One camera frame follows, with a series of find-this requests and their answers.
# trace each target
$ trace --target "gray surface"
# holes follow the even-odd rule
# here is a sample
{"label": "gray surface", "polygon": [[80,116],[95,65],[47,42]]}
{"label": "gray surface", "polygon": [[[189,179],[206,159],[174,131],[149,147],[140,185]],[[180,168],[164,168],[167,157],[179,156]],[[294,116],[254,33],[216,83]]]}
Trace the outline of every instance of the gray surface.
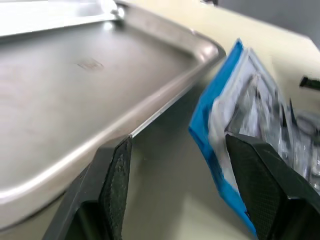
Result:
{"label": "gray surface", "polygon": [[[34,17],[55,3],[30,4]],[[211,40],[145,10],[120,12],[121,23],[0,42],[0,229],[50,202],[99,146],[141,131],[224,56]]]}
{"label": "gray surface", "polygon": [[320,48],[318,0],[219,0],[222,8],[309,36]]}
{"label": "gray surface", "polygon": [[203,90],[198,84],[133,139],[123,240],[255,239],[188,132]]}
{"label": "gray surface", "polygon": [[45,210],[37,213],[36,217],[29,218],[23,224],[0,231],[0,240],[42,240],[62,200],[63,197],[60,197]]}

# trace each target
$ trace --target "metal tray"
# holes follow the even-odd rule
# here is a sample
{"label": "metal tray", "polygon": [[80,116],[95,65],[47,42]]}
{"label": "metal tray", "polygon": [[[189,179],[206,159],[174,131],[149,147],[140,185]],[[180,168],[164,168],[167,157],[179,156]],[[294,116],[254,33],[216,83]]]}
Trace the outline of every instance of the metal tray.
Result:
{"label": "metal tray", "polygon": [[50,203],[101,145],[134,137],[225,56],[132,5],[112,15],[68,4],[0,9],[2,22],[19,18],[0,26],[0,229]]}

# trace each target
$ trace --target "tray rim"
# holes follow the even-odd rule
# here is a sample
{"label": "tray rim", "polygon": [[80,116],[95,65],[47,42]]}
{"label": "tray rim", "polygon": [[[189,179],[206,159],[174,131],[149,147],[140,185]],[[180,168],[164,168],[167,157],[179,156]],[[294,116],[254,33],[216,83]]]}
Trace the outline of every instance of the tray rim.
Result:
{"label": "tray rim", "polygon": [[[193,30],[187,27],[184,27],[180,24],[177,24],[175,22],[170,21],[169,19],[166,19],[158,14],[155,14],[154,12],[148,11],[146,9],[143,9],[139,6],[136,6],[134,4],[121,1],[121,0],[116,0],[115,1],[117,5],[122,5],[127,8],[134,8],[138,9],[140,11],[152,14],[153,16],[157,17],[161,21],[164,21],[166,23],[169,23],[176,28],[179,28],[183,31],[187,31],[191,33],[193,36],[196,38],[200,38],[202,40],[205,40],[209,42],[211,45],[214,45],[217,48],[217,55],[211,56],[210,59],[199,62],[199,64],[192,68],[189,71],[184,72],[181,75],[178,75],[176,78],[173,78],[170,82],[166,83],[164,86],[162,86],[159,90],[155,91],[153,94],[161,94],[169,91],[171,88],[177,89],[174,93],[173,97],[167,96],[166,98],[168,99],[164,105],[161,107],[156,107],[157,111],[153,112],[149,117],[145,119],[141,124],[139,124],[137,127],[134,128],[133,131],[127,132],[129,136],[135,137],[137,134],[139,134],[144,128],[146,128],[150,123],[152,123],[158,116],[160,116],[165,110],[167,110],[171,105],[173,105],[178,99],[180,99],[185,93],[187,93],[198,81],[199,78],[201,78],[204,74],[206,74],[213,66],[215,66],[220,60],[222,60],[226,56],[225,50],[214,40],[211,38]],[[103,20],[98,20],[96,22],[102,22],[106,21],[105,19]],[[50,30],[52,28],[48,29],[42,29],[39,31],[46,31]],[[29,33],[28,31],[19,33],[19,34],[26,34]],[[137,109],[143,109],[145,106],[144,104],[139,104],[138,106],[134,107],[134,111]],[[96,142],[96,144],[90,148],[85,154],[83,152],[78,152],[78,157],[80,158],[86,158],[88,161],[84,161],[84,163],[80,164],[78,166],[78,169],[73,170],[72,172],[69,172],[70,175],[72,175],[72,180],[69,181],[69,184],[81,173],[81,171],[91,162],[96,150],[98,147],[103,145],[105,142],[108,140],[100,139],[99,141]],[[39,175],[36,175],[34,178],[31,180],[27,180],[27,184],[31,182],[32,180],[36,179],[39,177]],[[10,196],[1,198],[1,195],[5,194],[6,191],[0,191],[0,216],[7,216],[6,219],[2,218],[0,219],[0,231],[10,229],[17,224],[23,223],[25,220],[28,220],[32,215],[35,213],[40,212],[43,208],[46,208],[48,205],[51,203],[55,202],[55,199],[57,199],[63,192],[66,190],[65,185],[61,186],[59,185],[59,180],[54,183],[54,179],[57,180],[58,173],[55,175],[50,176],[49,178],[43,179],[41,181],[41,184],[32,186],[30,188],[25,189],[22,191],[20,194],[15,195],[15,196]]]}

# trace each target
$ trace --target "white countertop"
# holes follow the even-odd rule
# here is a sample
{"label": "white countertop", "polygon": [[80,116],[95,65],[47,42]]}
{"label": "white countertop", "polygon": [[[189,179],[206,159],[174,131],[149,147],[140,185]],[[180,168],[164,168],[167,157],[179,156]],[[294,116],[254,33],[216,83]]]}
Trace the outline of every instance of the white countertop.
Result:
{"label": "white countertop", "polygon": [[227,54],[240,38],[245,47],[254,49],[294,107],[320,112],[320,94],[298,87],[304,75],[320,78],[320,52],[309,37],[200,0],[129,2],[209,36]]}

